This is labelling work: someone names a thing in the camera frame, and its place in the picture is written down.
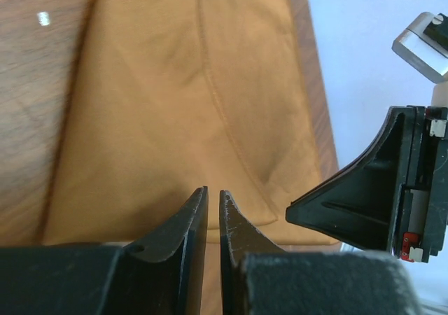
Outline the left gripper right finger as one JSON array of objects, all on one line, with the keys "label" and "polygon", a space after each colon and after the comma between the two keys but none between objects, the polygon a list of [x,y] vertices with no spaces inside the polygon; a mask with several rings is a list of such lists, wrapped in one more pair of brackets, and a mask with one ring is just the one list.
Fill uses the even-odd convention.
[{"label": "left gripper right finger", "polygon": [[220,192],[224,314],[422,314],[405,268],[387,253],[288,252]]}]

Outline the orange cloth napkin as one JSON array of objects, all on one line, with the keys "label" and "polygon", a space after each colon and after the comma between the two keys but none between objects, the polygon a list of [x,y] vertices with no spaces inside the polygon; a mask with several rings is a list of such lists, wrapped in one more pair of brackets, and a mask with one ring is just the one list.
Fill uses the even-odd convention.
[{"label": "orange cloth napkin", "polygon": [[208,190],[281,245],[331,246],[288,204],[323,178],[290,0],[96,0],[42,241],[131,242]]}]

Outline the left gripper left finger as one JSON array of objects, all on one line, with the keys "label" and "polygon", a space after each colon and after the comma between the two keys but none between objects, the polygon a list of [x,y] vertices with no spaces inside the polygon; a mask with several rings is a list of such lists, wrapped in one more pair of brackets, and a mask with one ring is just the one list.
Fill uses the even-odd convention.
[{"label": "left gripper left finger", "polygon": [[198,314],[208,190],[126,246],[1,250],[2,314]]}]

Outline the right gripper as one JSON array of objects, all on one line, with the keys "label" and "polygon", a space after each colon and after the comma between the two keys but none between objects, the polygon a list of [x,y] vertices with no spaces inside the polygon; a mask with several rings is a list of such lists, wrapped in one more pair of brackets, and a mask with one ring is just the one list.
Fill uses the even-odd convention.
[{"label": "right gripper", "polygon": [[286,221],[409,263],[437,256],[447,227],[447,108],[391,107],[367,149],[292,202]]}]

